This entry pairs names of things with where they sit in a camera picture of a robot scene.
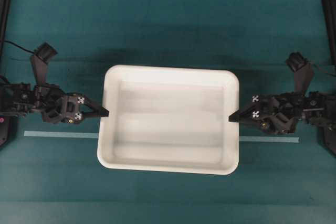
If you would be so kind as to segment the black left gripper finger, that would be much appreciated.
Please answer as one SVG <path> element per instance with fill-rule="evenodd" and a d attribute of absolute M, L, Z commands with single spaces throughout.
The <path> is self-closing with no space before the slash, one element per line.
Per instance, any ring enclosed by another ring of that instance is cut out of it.
<path fill-rule="evenodd" d="M 95 113 L 109 113 L 109 111 L 105 109 L 101 104 L 92 101 L 90 98 L 83 94 L 80 95 L 80 104 L 89 107 Z"/>
<path fill-rule="evenodd" d="M 92 118 L 103 118 L 108 117 L 109 111 L 91 111 L 91 112 L 80 112 L 80 118 L 78 119 L 78 123 L 82 123 L 86 119 L 92 119 Z"/>

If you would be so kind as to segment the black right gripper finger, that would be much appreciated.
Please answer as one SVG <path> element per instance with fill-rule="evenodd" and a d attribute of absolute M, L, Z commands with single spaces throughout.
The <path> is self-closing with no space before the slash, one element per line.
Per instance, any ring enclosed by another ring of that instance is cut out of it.
<path fill-rule="evenodd" d="M 246 105 L 240 107 L 237 111 L 232 113 L 230 116 L 252 116 L 253 110 L 255 110 L 256 102 L 250 102 Z"/>
<path fill-rule="evenodd" d="M 249 116 L 241 115 L 239 112 L 231 114 L 228 118 L 230 122 L 239 123 L 245 126 L 256 127 L 256 121 L 250 118 Z"/>

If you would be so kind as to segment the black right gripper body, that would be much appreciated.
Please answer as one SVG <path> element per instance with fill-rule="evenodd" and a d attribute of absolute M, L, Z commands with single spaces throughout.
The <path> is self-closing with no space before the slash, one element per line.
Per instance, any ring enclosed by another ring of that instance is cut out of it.
<path fill-rule="evenodd" d="M 252 96 L 251 118 L 268 134 L 291 134 L 302 116 L 304 96 L 290 92 Z"/>

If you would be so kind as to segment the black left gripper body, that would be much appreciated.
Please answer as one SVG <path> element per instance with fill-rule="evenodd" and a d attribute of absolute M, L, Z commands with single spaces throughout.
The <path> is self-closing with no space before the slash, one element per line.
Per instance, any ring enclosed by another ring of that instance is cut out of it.
<path fill-rule="evenodd" d="M 65 93 L 59 86 L 34 86 L 32 113 L 40 113 L 47 123 L 79 124 L 84 119 L 80 106 L 85 103 L 82 94 Z"/>

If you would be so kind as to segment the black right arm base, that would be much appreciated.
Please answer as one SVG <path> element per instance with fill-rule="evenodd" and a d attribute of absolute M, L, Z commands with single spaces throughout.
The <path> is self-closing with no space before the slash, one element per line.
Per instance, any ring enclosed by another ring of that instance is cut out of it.
<path fill-rule="evenodd" d="M 328 63 L 331 74 L 335 75 L 335 0 L 321 0 L 324 24 L 326 26 L 329 55 Z M 327 150 L 335 155 L 335 93 L 327 101 L 327 115 L 331 122 L 324 128 L 324 145 Z"/>

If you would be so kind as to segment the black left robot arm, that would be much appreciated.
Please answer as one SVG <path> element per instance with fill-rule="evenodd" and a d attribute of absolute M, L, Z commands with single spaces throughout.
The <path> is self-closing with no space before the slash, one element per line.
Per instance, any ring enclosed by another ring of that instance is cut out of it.
<path fill-rule="evenodd" d="M 65 93 L 56 85 L 1 84 L 1 116 L 25 117 L 39 113 L 46 123 L 80 124 L 109 116 L 109 111 L 80 93 Z"/>

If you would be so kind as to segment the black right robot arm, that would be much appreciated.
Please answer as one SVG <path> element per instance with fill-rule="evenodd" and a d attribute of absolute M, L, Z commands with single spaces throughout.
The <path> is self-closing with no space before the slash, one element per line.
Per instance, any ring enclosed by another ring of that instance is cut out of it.
<path fill-rule="evenodd" d="M 228 120 L 274 135 L 294 133 L 299 122 L 335 131 L 335 96 L 320 92 L 254 95 Z"/>

